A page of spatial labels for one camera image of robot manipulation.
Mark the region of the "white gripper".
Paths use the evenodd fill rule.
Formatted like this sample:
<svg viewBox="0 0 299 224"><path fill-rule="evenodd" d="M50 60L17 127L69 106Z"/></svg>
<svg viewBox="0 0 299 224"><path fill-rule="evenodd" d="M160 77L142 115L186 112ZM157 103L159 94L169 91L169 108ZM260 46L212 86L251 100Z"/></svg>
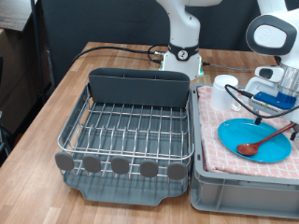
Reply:
<svg viewBox="0 0 299 224"><path fill-rule="evenodd" d="M291 122L299 123L298 82L281 81L279 83L261 77L253 77L245 88L252 97L245 101L257 112L263 111L271 116L283 117ZM260 125L262 118L254 120ZM292 133L290 140L296 141L299 133Z"/></svg>

